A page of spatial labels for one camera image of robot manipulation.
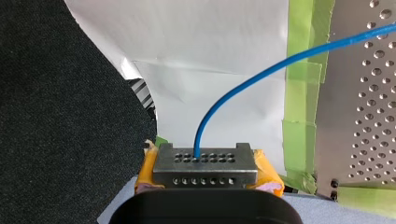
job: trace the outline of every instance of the black fabric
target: black fabric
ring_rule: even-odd
[[[152,120],[61,0],[0,3],[0,223],[94,223]]]

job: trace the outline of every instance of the round hole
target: round hole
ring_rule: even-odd
[[[379,68],[375,68],[372,70],[372,75],[375,77],[381,75],[381,73],[382,73],[382,71]]]
[[[367,29],[373,29],[375,28],[376,24],[373,21],[367,22]]]
[[[372,46],[373,46],[373,42],[367,41],[366,43],[364,43],[364,47],[367,49],[369,49]]]
[[[174,183],[174,185],[180,184],[180,179],[179,178],[174,178],[173,179],[173,183]]]
[[[392,11],[389,9],[384,9],[379,13],[379,18],[382,20],[389,18],[392,15]]]
[[[376,52],[374,52],[374,57],[377,59],[383,58],[384,56],[385,56],[384,50],[377,50]]]
[[[370,87],[369,87],[369,91],[378,91],[378,86],[377,85],[371,85]]]

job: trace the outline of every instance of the metal block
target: metal block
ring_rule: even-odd
[[[236,148],[202,148],[201,158],[192,155],[192,148],[161,144],[154,182],[169,189],[238,189],[257,181],[257,166],[248,143],[237,143]]]

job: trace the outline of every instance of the small hole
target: small hole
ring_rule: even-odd
[[[384,134],[384,135],[390,135],[391,133],[392,132],[389,129],[382,131],[382,134]]]
[[[367,22],[367,29],[373,29],[375,28],[376,24],[373,21]]]
[[[368,66],[370,64],[371,64],[371,62],[369,60],[363,60],[363,62],[361,62],[361,65],[363,65],[363,66]]]
[[[367,41],[366,43],[364,43],[364,47],[367,48],[367,49],[372,47],[372,46],[373,46],[373,42]]]
[[[396,108],[396,101],[389,102],[388,103],[388,107],[391,108],[391,109],[392,108]]]
[[[377,59],[383,58],[384,56],[385,56],[384,50],[377,50],[376,52],[374,52],[374,57]]]
[[[369,87],[369,91],[378,91],[378,86],[377,85],[371,85],[370,87]]]
[[[372,114],[366,114],[366,115],[364,116],[364,118],[365,118],[365,119],[373,119],[373,118],[374,118],[374,115],[372,115]]]
[[[393,116],[386,116],[385,117],[385,121],[388,122],[388,123],[393,122],[394,120],[395,120],[395,118]]]
[[[384,9],[381,11],[381,13],[379,13],[379,18],[384,20],[389,18],[391,15],[392,15],[392,11],[390,11],[389,9]]]

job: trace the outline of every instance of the black object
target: black object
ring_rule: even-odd
[[[165,189],[138,194],[110,224],[301,224],[297,212],[273,194],[253,189]]]

